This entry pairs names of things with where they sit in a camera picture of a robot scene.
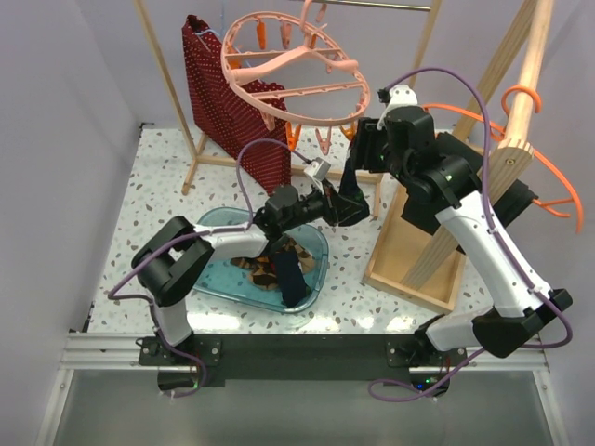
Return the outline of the beige brown argyle sock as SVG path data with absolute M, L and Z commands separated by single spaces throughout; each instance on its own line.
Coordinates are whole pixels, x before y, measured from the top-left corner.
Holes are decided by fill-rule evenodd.
M 283 246 L 282 250 L 283 250 L 283 251 L 288 251 L 288 250 L 285 248 L 285 245 Z M 271 260 L 271 262 L 273 263 L 273 260 L 272 260 L 272 257 L 271 257 L 271 256 L 261 256 L 261 257 L 268 257 L 268 258 Z M 308 274 L 308 273 L 310 273 L 310 272 L 311 272 L 311 271 L 314 269 L 314 267 L 316 266 L 316 260 L 314 259 L 314 257 L 313 257 L 312 255 L 311 255 L 311 258 L 309 258 L 309 259 L 306 259 L 305 261 L 301 261 L 299 258 L 297 258 L 297 259 L 298 259 L 298 267 L 299 267 L 300 271 L 301 271 L 303 274 Z

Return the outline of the black multicolour argyle sock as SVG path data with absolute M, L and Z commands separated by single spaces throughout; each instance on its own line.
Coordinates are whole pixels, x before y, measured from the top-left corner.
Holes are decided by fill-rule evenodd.
M 275 267 L 268 257 L 251 260 L 250 281 L 259 289 L 272 291 L 278 288 Z

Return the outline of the pink round clip hanger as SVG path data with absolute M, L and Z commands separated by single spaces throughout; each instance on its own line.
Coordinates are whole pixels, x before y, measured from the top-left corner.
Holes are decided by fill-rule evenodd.
M 359 63 L 327 32 L 325 1 L 306 1 L 298 15 L 275 10 L 230 24 L 220 51 L 231 90 L 255 107 L 268 128 L 285 123 L 290 145 L 314 129 L 328 153 L 334 129 L 355 127 L 371 101 Z

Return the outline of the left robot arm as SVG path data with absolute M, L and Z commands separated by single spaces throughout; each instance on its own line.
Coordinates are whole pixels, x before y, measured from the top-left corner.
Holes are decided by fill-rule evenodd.
M 197 357 L 185 298 L 210 262 L 268 258 L 283 301 L 292 307 L 306 296 L 308 286 L 288 231 L 317 219 L 330 226 L 350 226 L 363 208 L 358 197 L 341 194 L 324 180 L 307 195 L 290 185 L 277 188 L 240 226 L 195 227 L 183 216 L 172 218 L 132 261 L 139 283 L 153 298 L 161 355 L 172 364 Z

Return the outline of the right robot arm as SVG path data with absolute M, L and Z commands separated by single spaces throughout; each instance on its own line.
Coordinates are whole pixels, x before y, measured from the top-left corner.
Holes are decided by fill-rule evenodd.
M 485 201 L 478 168 L 468 160 L 475 154 L 454 136 L 436 132 L 419 106 L 397 107 L 382 120 L 360 119 L 350 143 L 353 169 L 391 174 L 416 211 L 434 211 L 493 299 L 488 309 L 424 324 L 414 352 L 427 365 L 466 346 L 506 358 L 529 348 L 530 339 L 573 304 L 567 290 L 552 288 L 534 271 Z

